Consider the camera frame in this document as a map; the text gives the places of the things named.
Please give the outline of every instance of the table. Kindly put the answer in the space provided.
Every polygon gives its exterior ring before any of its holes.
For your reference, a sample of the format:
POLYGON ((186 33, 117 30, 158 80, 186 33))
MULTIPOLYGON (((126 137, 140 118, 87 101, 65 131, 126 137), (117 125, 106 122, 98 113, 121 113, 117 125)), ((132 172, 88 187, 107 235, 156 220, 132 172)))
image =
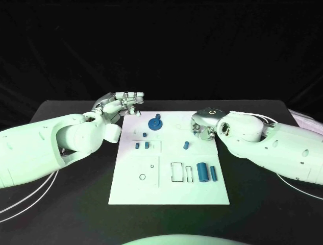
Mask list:
MULTIPOLYGON (((93 101, 46 101, 32 122, 84 113, 93 104, 93 101)), ((258 113, 297 125, 281 101, 146 101, 137 107, 142 112, 215 107, 258 113)), ((247 159, 232 156, 219 139, 217 144, 231 205, 108 205, 119 144, 104 141, 88 158, 59 171, 38 204, 0 224, 0 244, 121 244, 165 234, 215 236, 248 244, 322 244, 323 201, 292 189, 273 172, 247 159)), ((2 189, 0 210, 45 179, 2 189)), ((312 190, 323 188, 309 183, 300 185, 312 190)), ((34 201, 31 198, 0 219, 34 201)))

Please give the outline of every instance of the black backdrop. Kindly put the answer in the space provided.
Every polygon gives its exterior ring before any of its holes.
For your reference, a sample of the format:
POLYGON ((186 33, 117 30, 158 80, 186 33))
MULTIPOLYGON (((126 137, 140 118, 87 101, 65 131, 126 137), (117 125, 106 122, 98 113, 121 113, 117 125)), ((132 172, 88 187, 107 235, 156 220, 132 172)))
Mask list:
POLYGON ((323 1, 0 3, 0 130, 110 91, 283 100, 323 121, 323 1))

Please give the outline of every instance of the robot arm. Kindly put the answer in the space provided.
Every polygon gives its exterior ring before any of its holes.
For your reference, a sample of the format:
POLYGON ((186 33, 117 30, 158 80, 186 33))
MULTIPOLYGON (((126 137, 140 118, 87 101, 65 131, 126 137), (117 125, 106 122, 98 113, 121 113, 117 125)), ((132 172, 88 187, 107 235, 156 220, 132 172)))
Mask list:
POLYGON ((119 141, 120 116, 140 115, 143 93, 103 96, 84 114, 71 114, 0 132, 0 188, 28 183, 81 160, 103 141, 119 141))
POLYGON ((323 185, 323 135, 253 115, 207 108, 192 117, 192 132, 218 134, 230 152, 287 178, 323 185))

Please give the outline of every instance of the white paper sheet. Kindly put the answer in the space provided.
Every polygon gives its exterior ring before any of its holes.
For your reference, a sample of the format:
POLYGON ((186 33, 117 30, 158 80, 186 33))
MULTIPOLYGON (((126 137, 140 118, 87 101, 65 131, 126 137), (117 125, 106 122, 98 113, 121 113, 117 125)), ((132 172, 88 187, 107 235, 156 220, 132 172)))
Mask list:
POLYGON ((194 136, 194 114, 192 111, 163 111, 124 117, 108 204, 230 204, 217 144, 194 136), (163 127, 153 131, 149 120, 158 113, 163 127), (183 149, 185 141, 189 142, 188 150, 183 149), (209 182, 205 183, 198 178, 199 162, 208 167, 209 182), (172 163, 182 163, 182 170, 178 165, 175 174, 181 180, 182 171, 183 181, 172 181, 172 163), (211 179, 211 166, 217 169, 217 182, 211 179), (194 182, 188 182, 186 167, 192 168, 194 182))

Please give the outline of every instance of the small blue part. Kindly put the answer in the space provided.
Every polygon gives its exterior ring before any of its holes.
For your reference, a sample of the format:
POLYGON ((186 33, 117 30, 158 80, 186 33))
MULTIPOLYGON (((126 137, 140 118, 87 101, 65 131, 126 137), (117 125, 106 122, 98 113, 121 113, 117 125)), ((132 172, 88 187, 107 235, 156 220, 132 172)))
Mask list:
POLYGON ((189 148, 189 142, 185 142, 183 149, 186 150, 189 148))
POLYGON ((208 182, 209 175, 208 175, 208 170, 207 170, 207 164, 204 162, 199 162, 196 164, 196 170, 198 170, 199 182, 208 182))
POLYGON ((149 120, 149 128, 152 129, 152 130, 159 130, 160 128, 163 127, 163 122, 162 122, 162 120, 160 120, 160 114, 156 114, 156 118, 152 118, 150 120, 149 120))
POLYGON ((212 181, 218 181, 217 173, 215 173, 215 167, 214 166, 211 167, 211 178, 212 178, 212 181))

